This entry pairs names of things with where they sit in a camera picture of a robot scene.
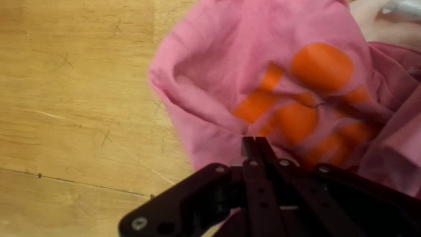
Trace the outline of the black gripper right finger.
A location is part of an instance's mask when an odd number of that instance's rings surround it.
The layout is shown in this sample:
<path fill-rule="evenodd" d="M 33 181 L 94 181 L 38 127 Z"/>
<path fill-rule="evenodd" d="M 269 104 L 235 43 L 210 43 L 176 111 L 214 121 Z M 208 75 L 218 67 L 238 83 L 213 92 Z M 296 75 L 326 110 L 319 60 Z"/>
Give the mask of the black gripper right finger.
<path fill-rule="evenodd" d="M 258 137 L 255 142 L 273 181 L 288 237 L 364 237 L 364 231 L 330 196 L 325 184 L 292 160 L 277 158 L 265 138 Z"/>

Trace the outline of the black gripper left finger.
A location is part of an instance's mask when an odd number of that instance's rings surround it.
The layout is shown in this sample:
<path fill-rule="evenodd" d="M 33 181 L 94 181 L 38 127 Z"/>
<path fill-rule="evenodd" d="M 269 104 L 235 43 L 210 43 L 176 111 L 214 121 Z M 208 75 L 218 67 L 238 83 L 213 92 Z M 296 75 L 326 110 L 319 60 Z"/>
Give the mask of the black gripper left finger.
<path fill-rule="evenodd" d="M 285 237 L 286 229 L 273 188 L 276 155 L 263 137 L 244 137 L 242 155 L 250 237 Z"/>

